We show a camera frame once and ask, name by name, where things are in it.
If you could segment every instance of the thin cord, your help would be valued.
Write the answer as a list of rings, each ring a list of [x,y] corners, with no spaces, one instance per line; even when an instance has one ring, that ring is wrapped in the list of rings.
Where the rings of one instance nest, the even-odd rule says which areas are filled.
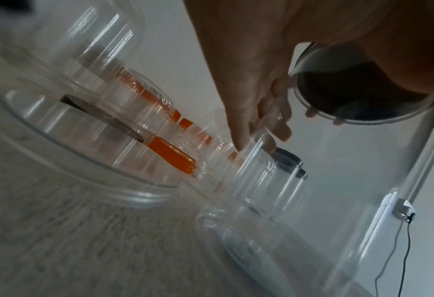
[[[403,222],[400,222],[400,227],[398,228],[397,234],[395,235],[395,243],[393,244],[393,250],[390,253],[390,255],[388,255],[387,260],[384,263],[384,266],[382,267],[382,271],[380,271],[379,275],[375,278],[374,283],[375,283],[375,296],[379,297],[379,288],[377,285],[377,281],[384,275],[385,269],[387,268],[388,263],[390,262],[390,259],[393,256],[393,253],[395,253],[395,250],[397,249],[397,243],[398,243],[398,235],[400,235],[400,231],[402,230],[403,227]]]
[[[412,218],[408,222],[408,227],[407,227],[408,248],[407,248],[407,253],[405,254],[405,258],[403,259],[402,280],[400,281],[400,289],[398,290],[398,297],[401,297],[401,295],[402,295],[403,282],[405,281],[405,272],[407,270],[407,258],[408,258],[408,255],[410,254],[410,248],[411,248],[410,226],[411,226],[411,221],[412,221]]]

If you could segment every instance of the hand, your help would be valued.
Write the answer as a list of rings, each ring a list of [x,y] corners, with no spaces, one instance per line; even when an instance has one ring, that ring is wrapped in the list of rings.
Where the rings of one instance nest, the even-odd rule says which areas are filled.
[[[235,147],[270,110],[270,130],[287,141],[287,76],[301,42],[353,42],[394,82],[434,93],[431,0],[185,0],[224,103]]]

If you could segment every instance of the human hand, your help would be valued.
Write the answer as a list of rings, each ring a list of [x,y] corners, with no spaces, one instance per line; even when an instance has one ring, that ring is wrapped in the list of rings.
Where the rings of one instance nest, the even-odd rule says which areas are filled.
[[[291,132],[287,78],[301,42],[353,42],[395,83],[434,93],[431,0],[185,0],[224,103],[235,147],[276,110],[271,132]]]

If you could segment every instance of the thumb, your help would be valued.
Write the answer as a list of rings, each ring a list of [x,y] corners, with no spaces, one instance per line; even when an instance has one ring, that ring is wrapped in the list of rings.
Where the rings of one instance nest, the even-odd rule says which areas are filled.
[[[358,44],[400,86],[434,94],[434,3],[401,0]]]

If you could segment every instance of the cable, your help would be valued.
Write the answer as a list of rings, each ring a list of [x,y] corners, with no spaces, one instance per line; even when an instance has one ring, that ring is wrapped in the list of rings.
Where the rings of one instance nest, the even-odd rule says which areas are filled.
[[[400,227],[398,228],[397,234],[395,235],[395,243],[393,244],[393,250],[390,253],[390,255],[388,255],[387,260],[385,261],[384,266],[382,267],[382,271],[380,271],[379,275],[375,278],[374,283],[375,283],[375,296],[379,297],[379,288],[377,285],[377,281],[384,275],[385,269],[387,268],[388,263],[390,262],[390,259],[393,256],[393,253],[395,253],[395,250],[397,249],[397,243],[398,243],[398,235],[400,235],[400,231],[402,230],[403,227],[403,222],[400,223]]]
[[[405,254],[405,258],[403,258],[402,280],[400,281],[400,289],[398,290],[398,297],[401,297],[401,295],[402,295],[403,282],[405,281],[405,272],[407,270],[407,259],[408,259],[408,255],[410,254],[410,248],[411,248],[410,226],[411,226],[412,220],[413,220],[413,215],[411,216],[410,220],[408,221],[408,227],[407,227],[408,248],[407,248],[407,253]]]

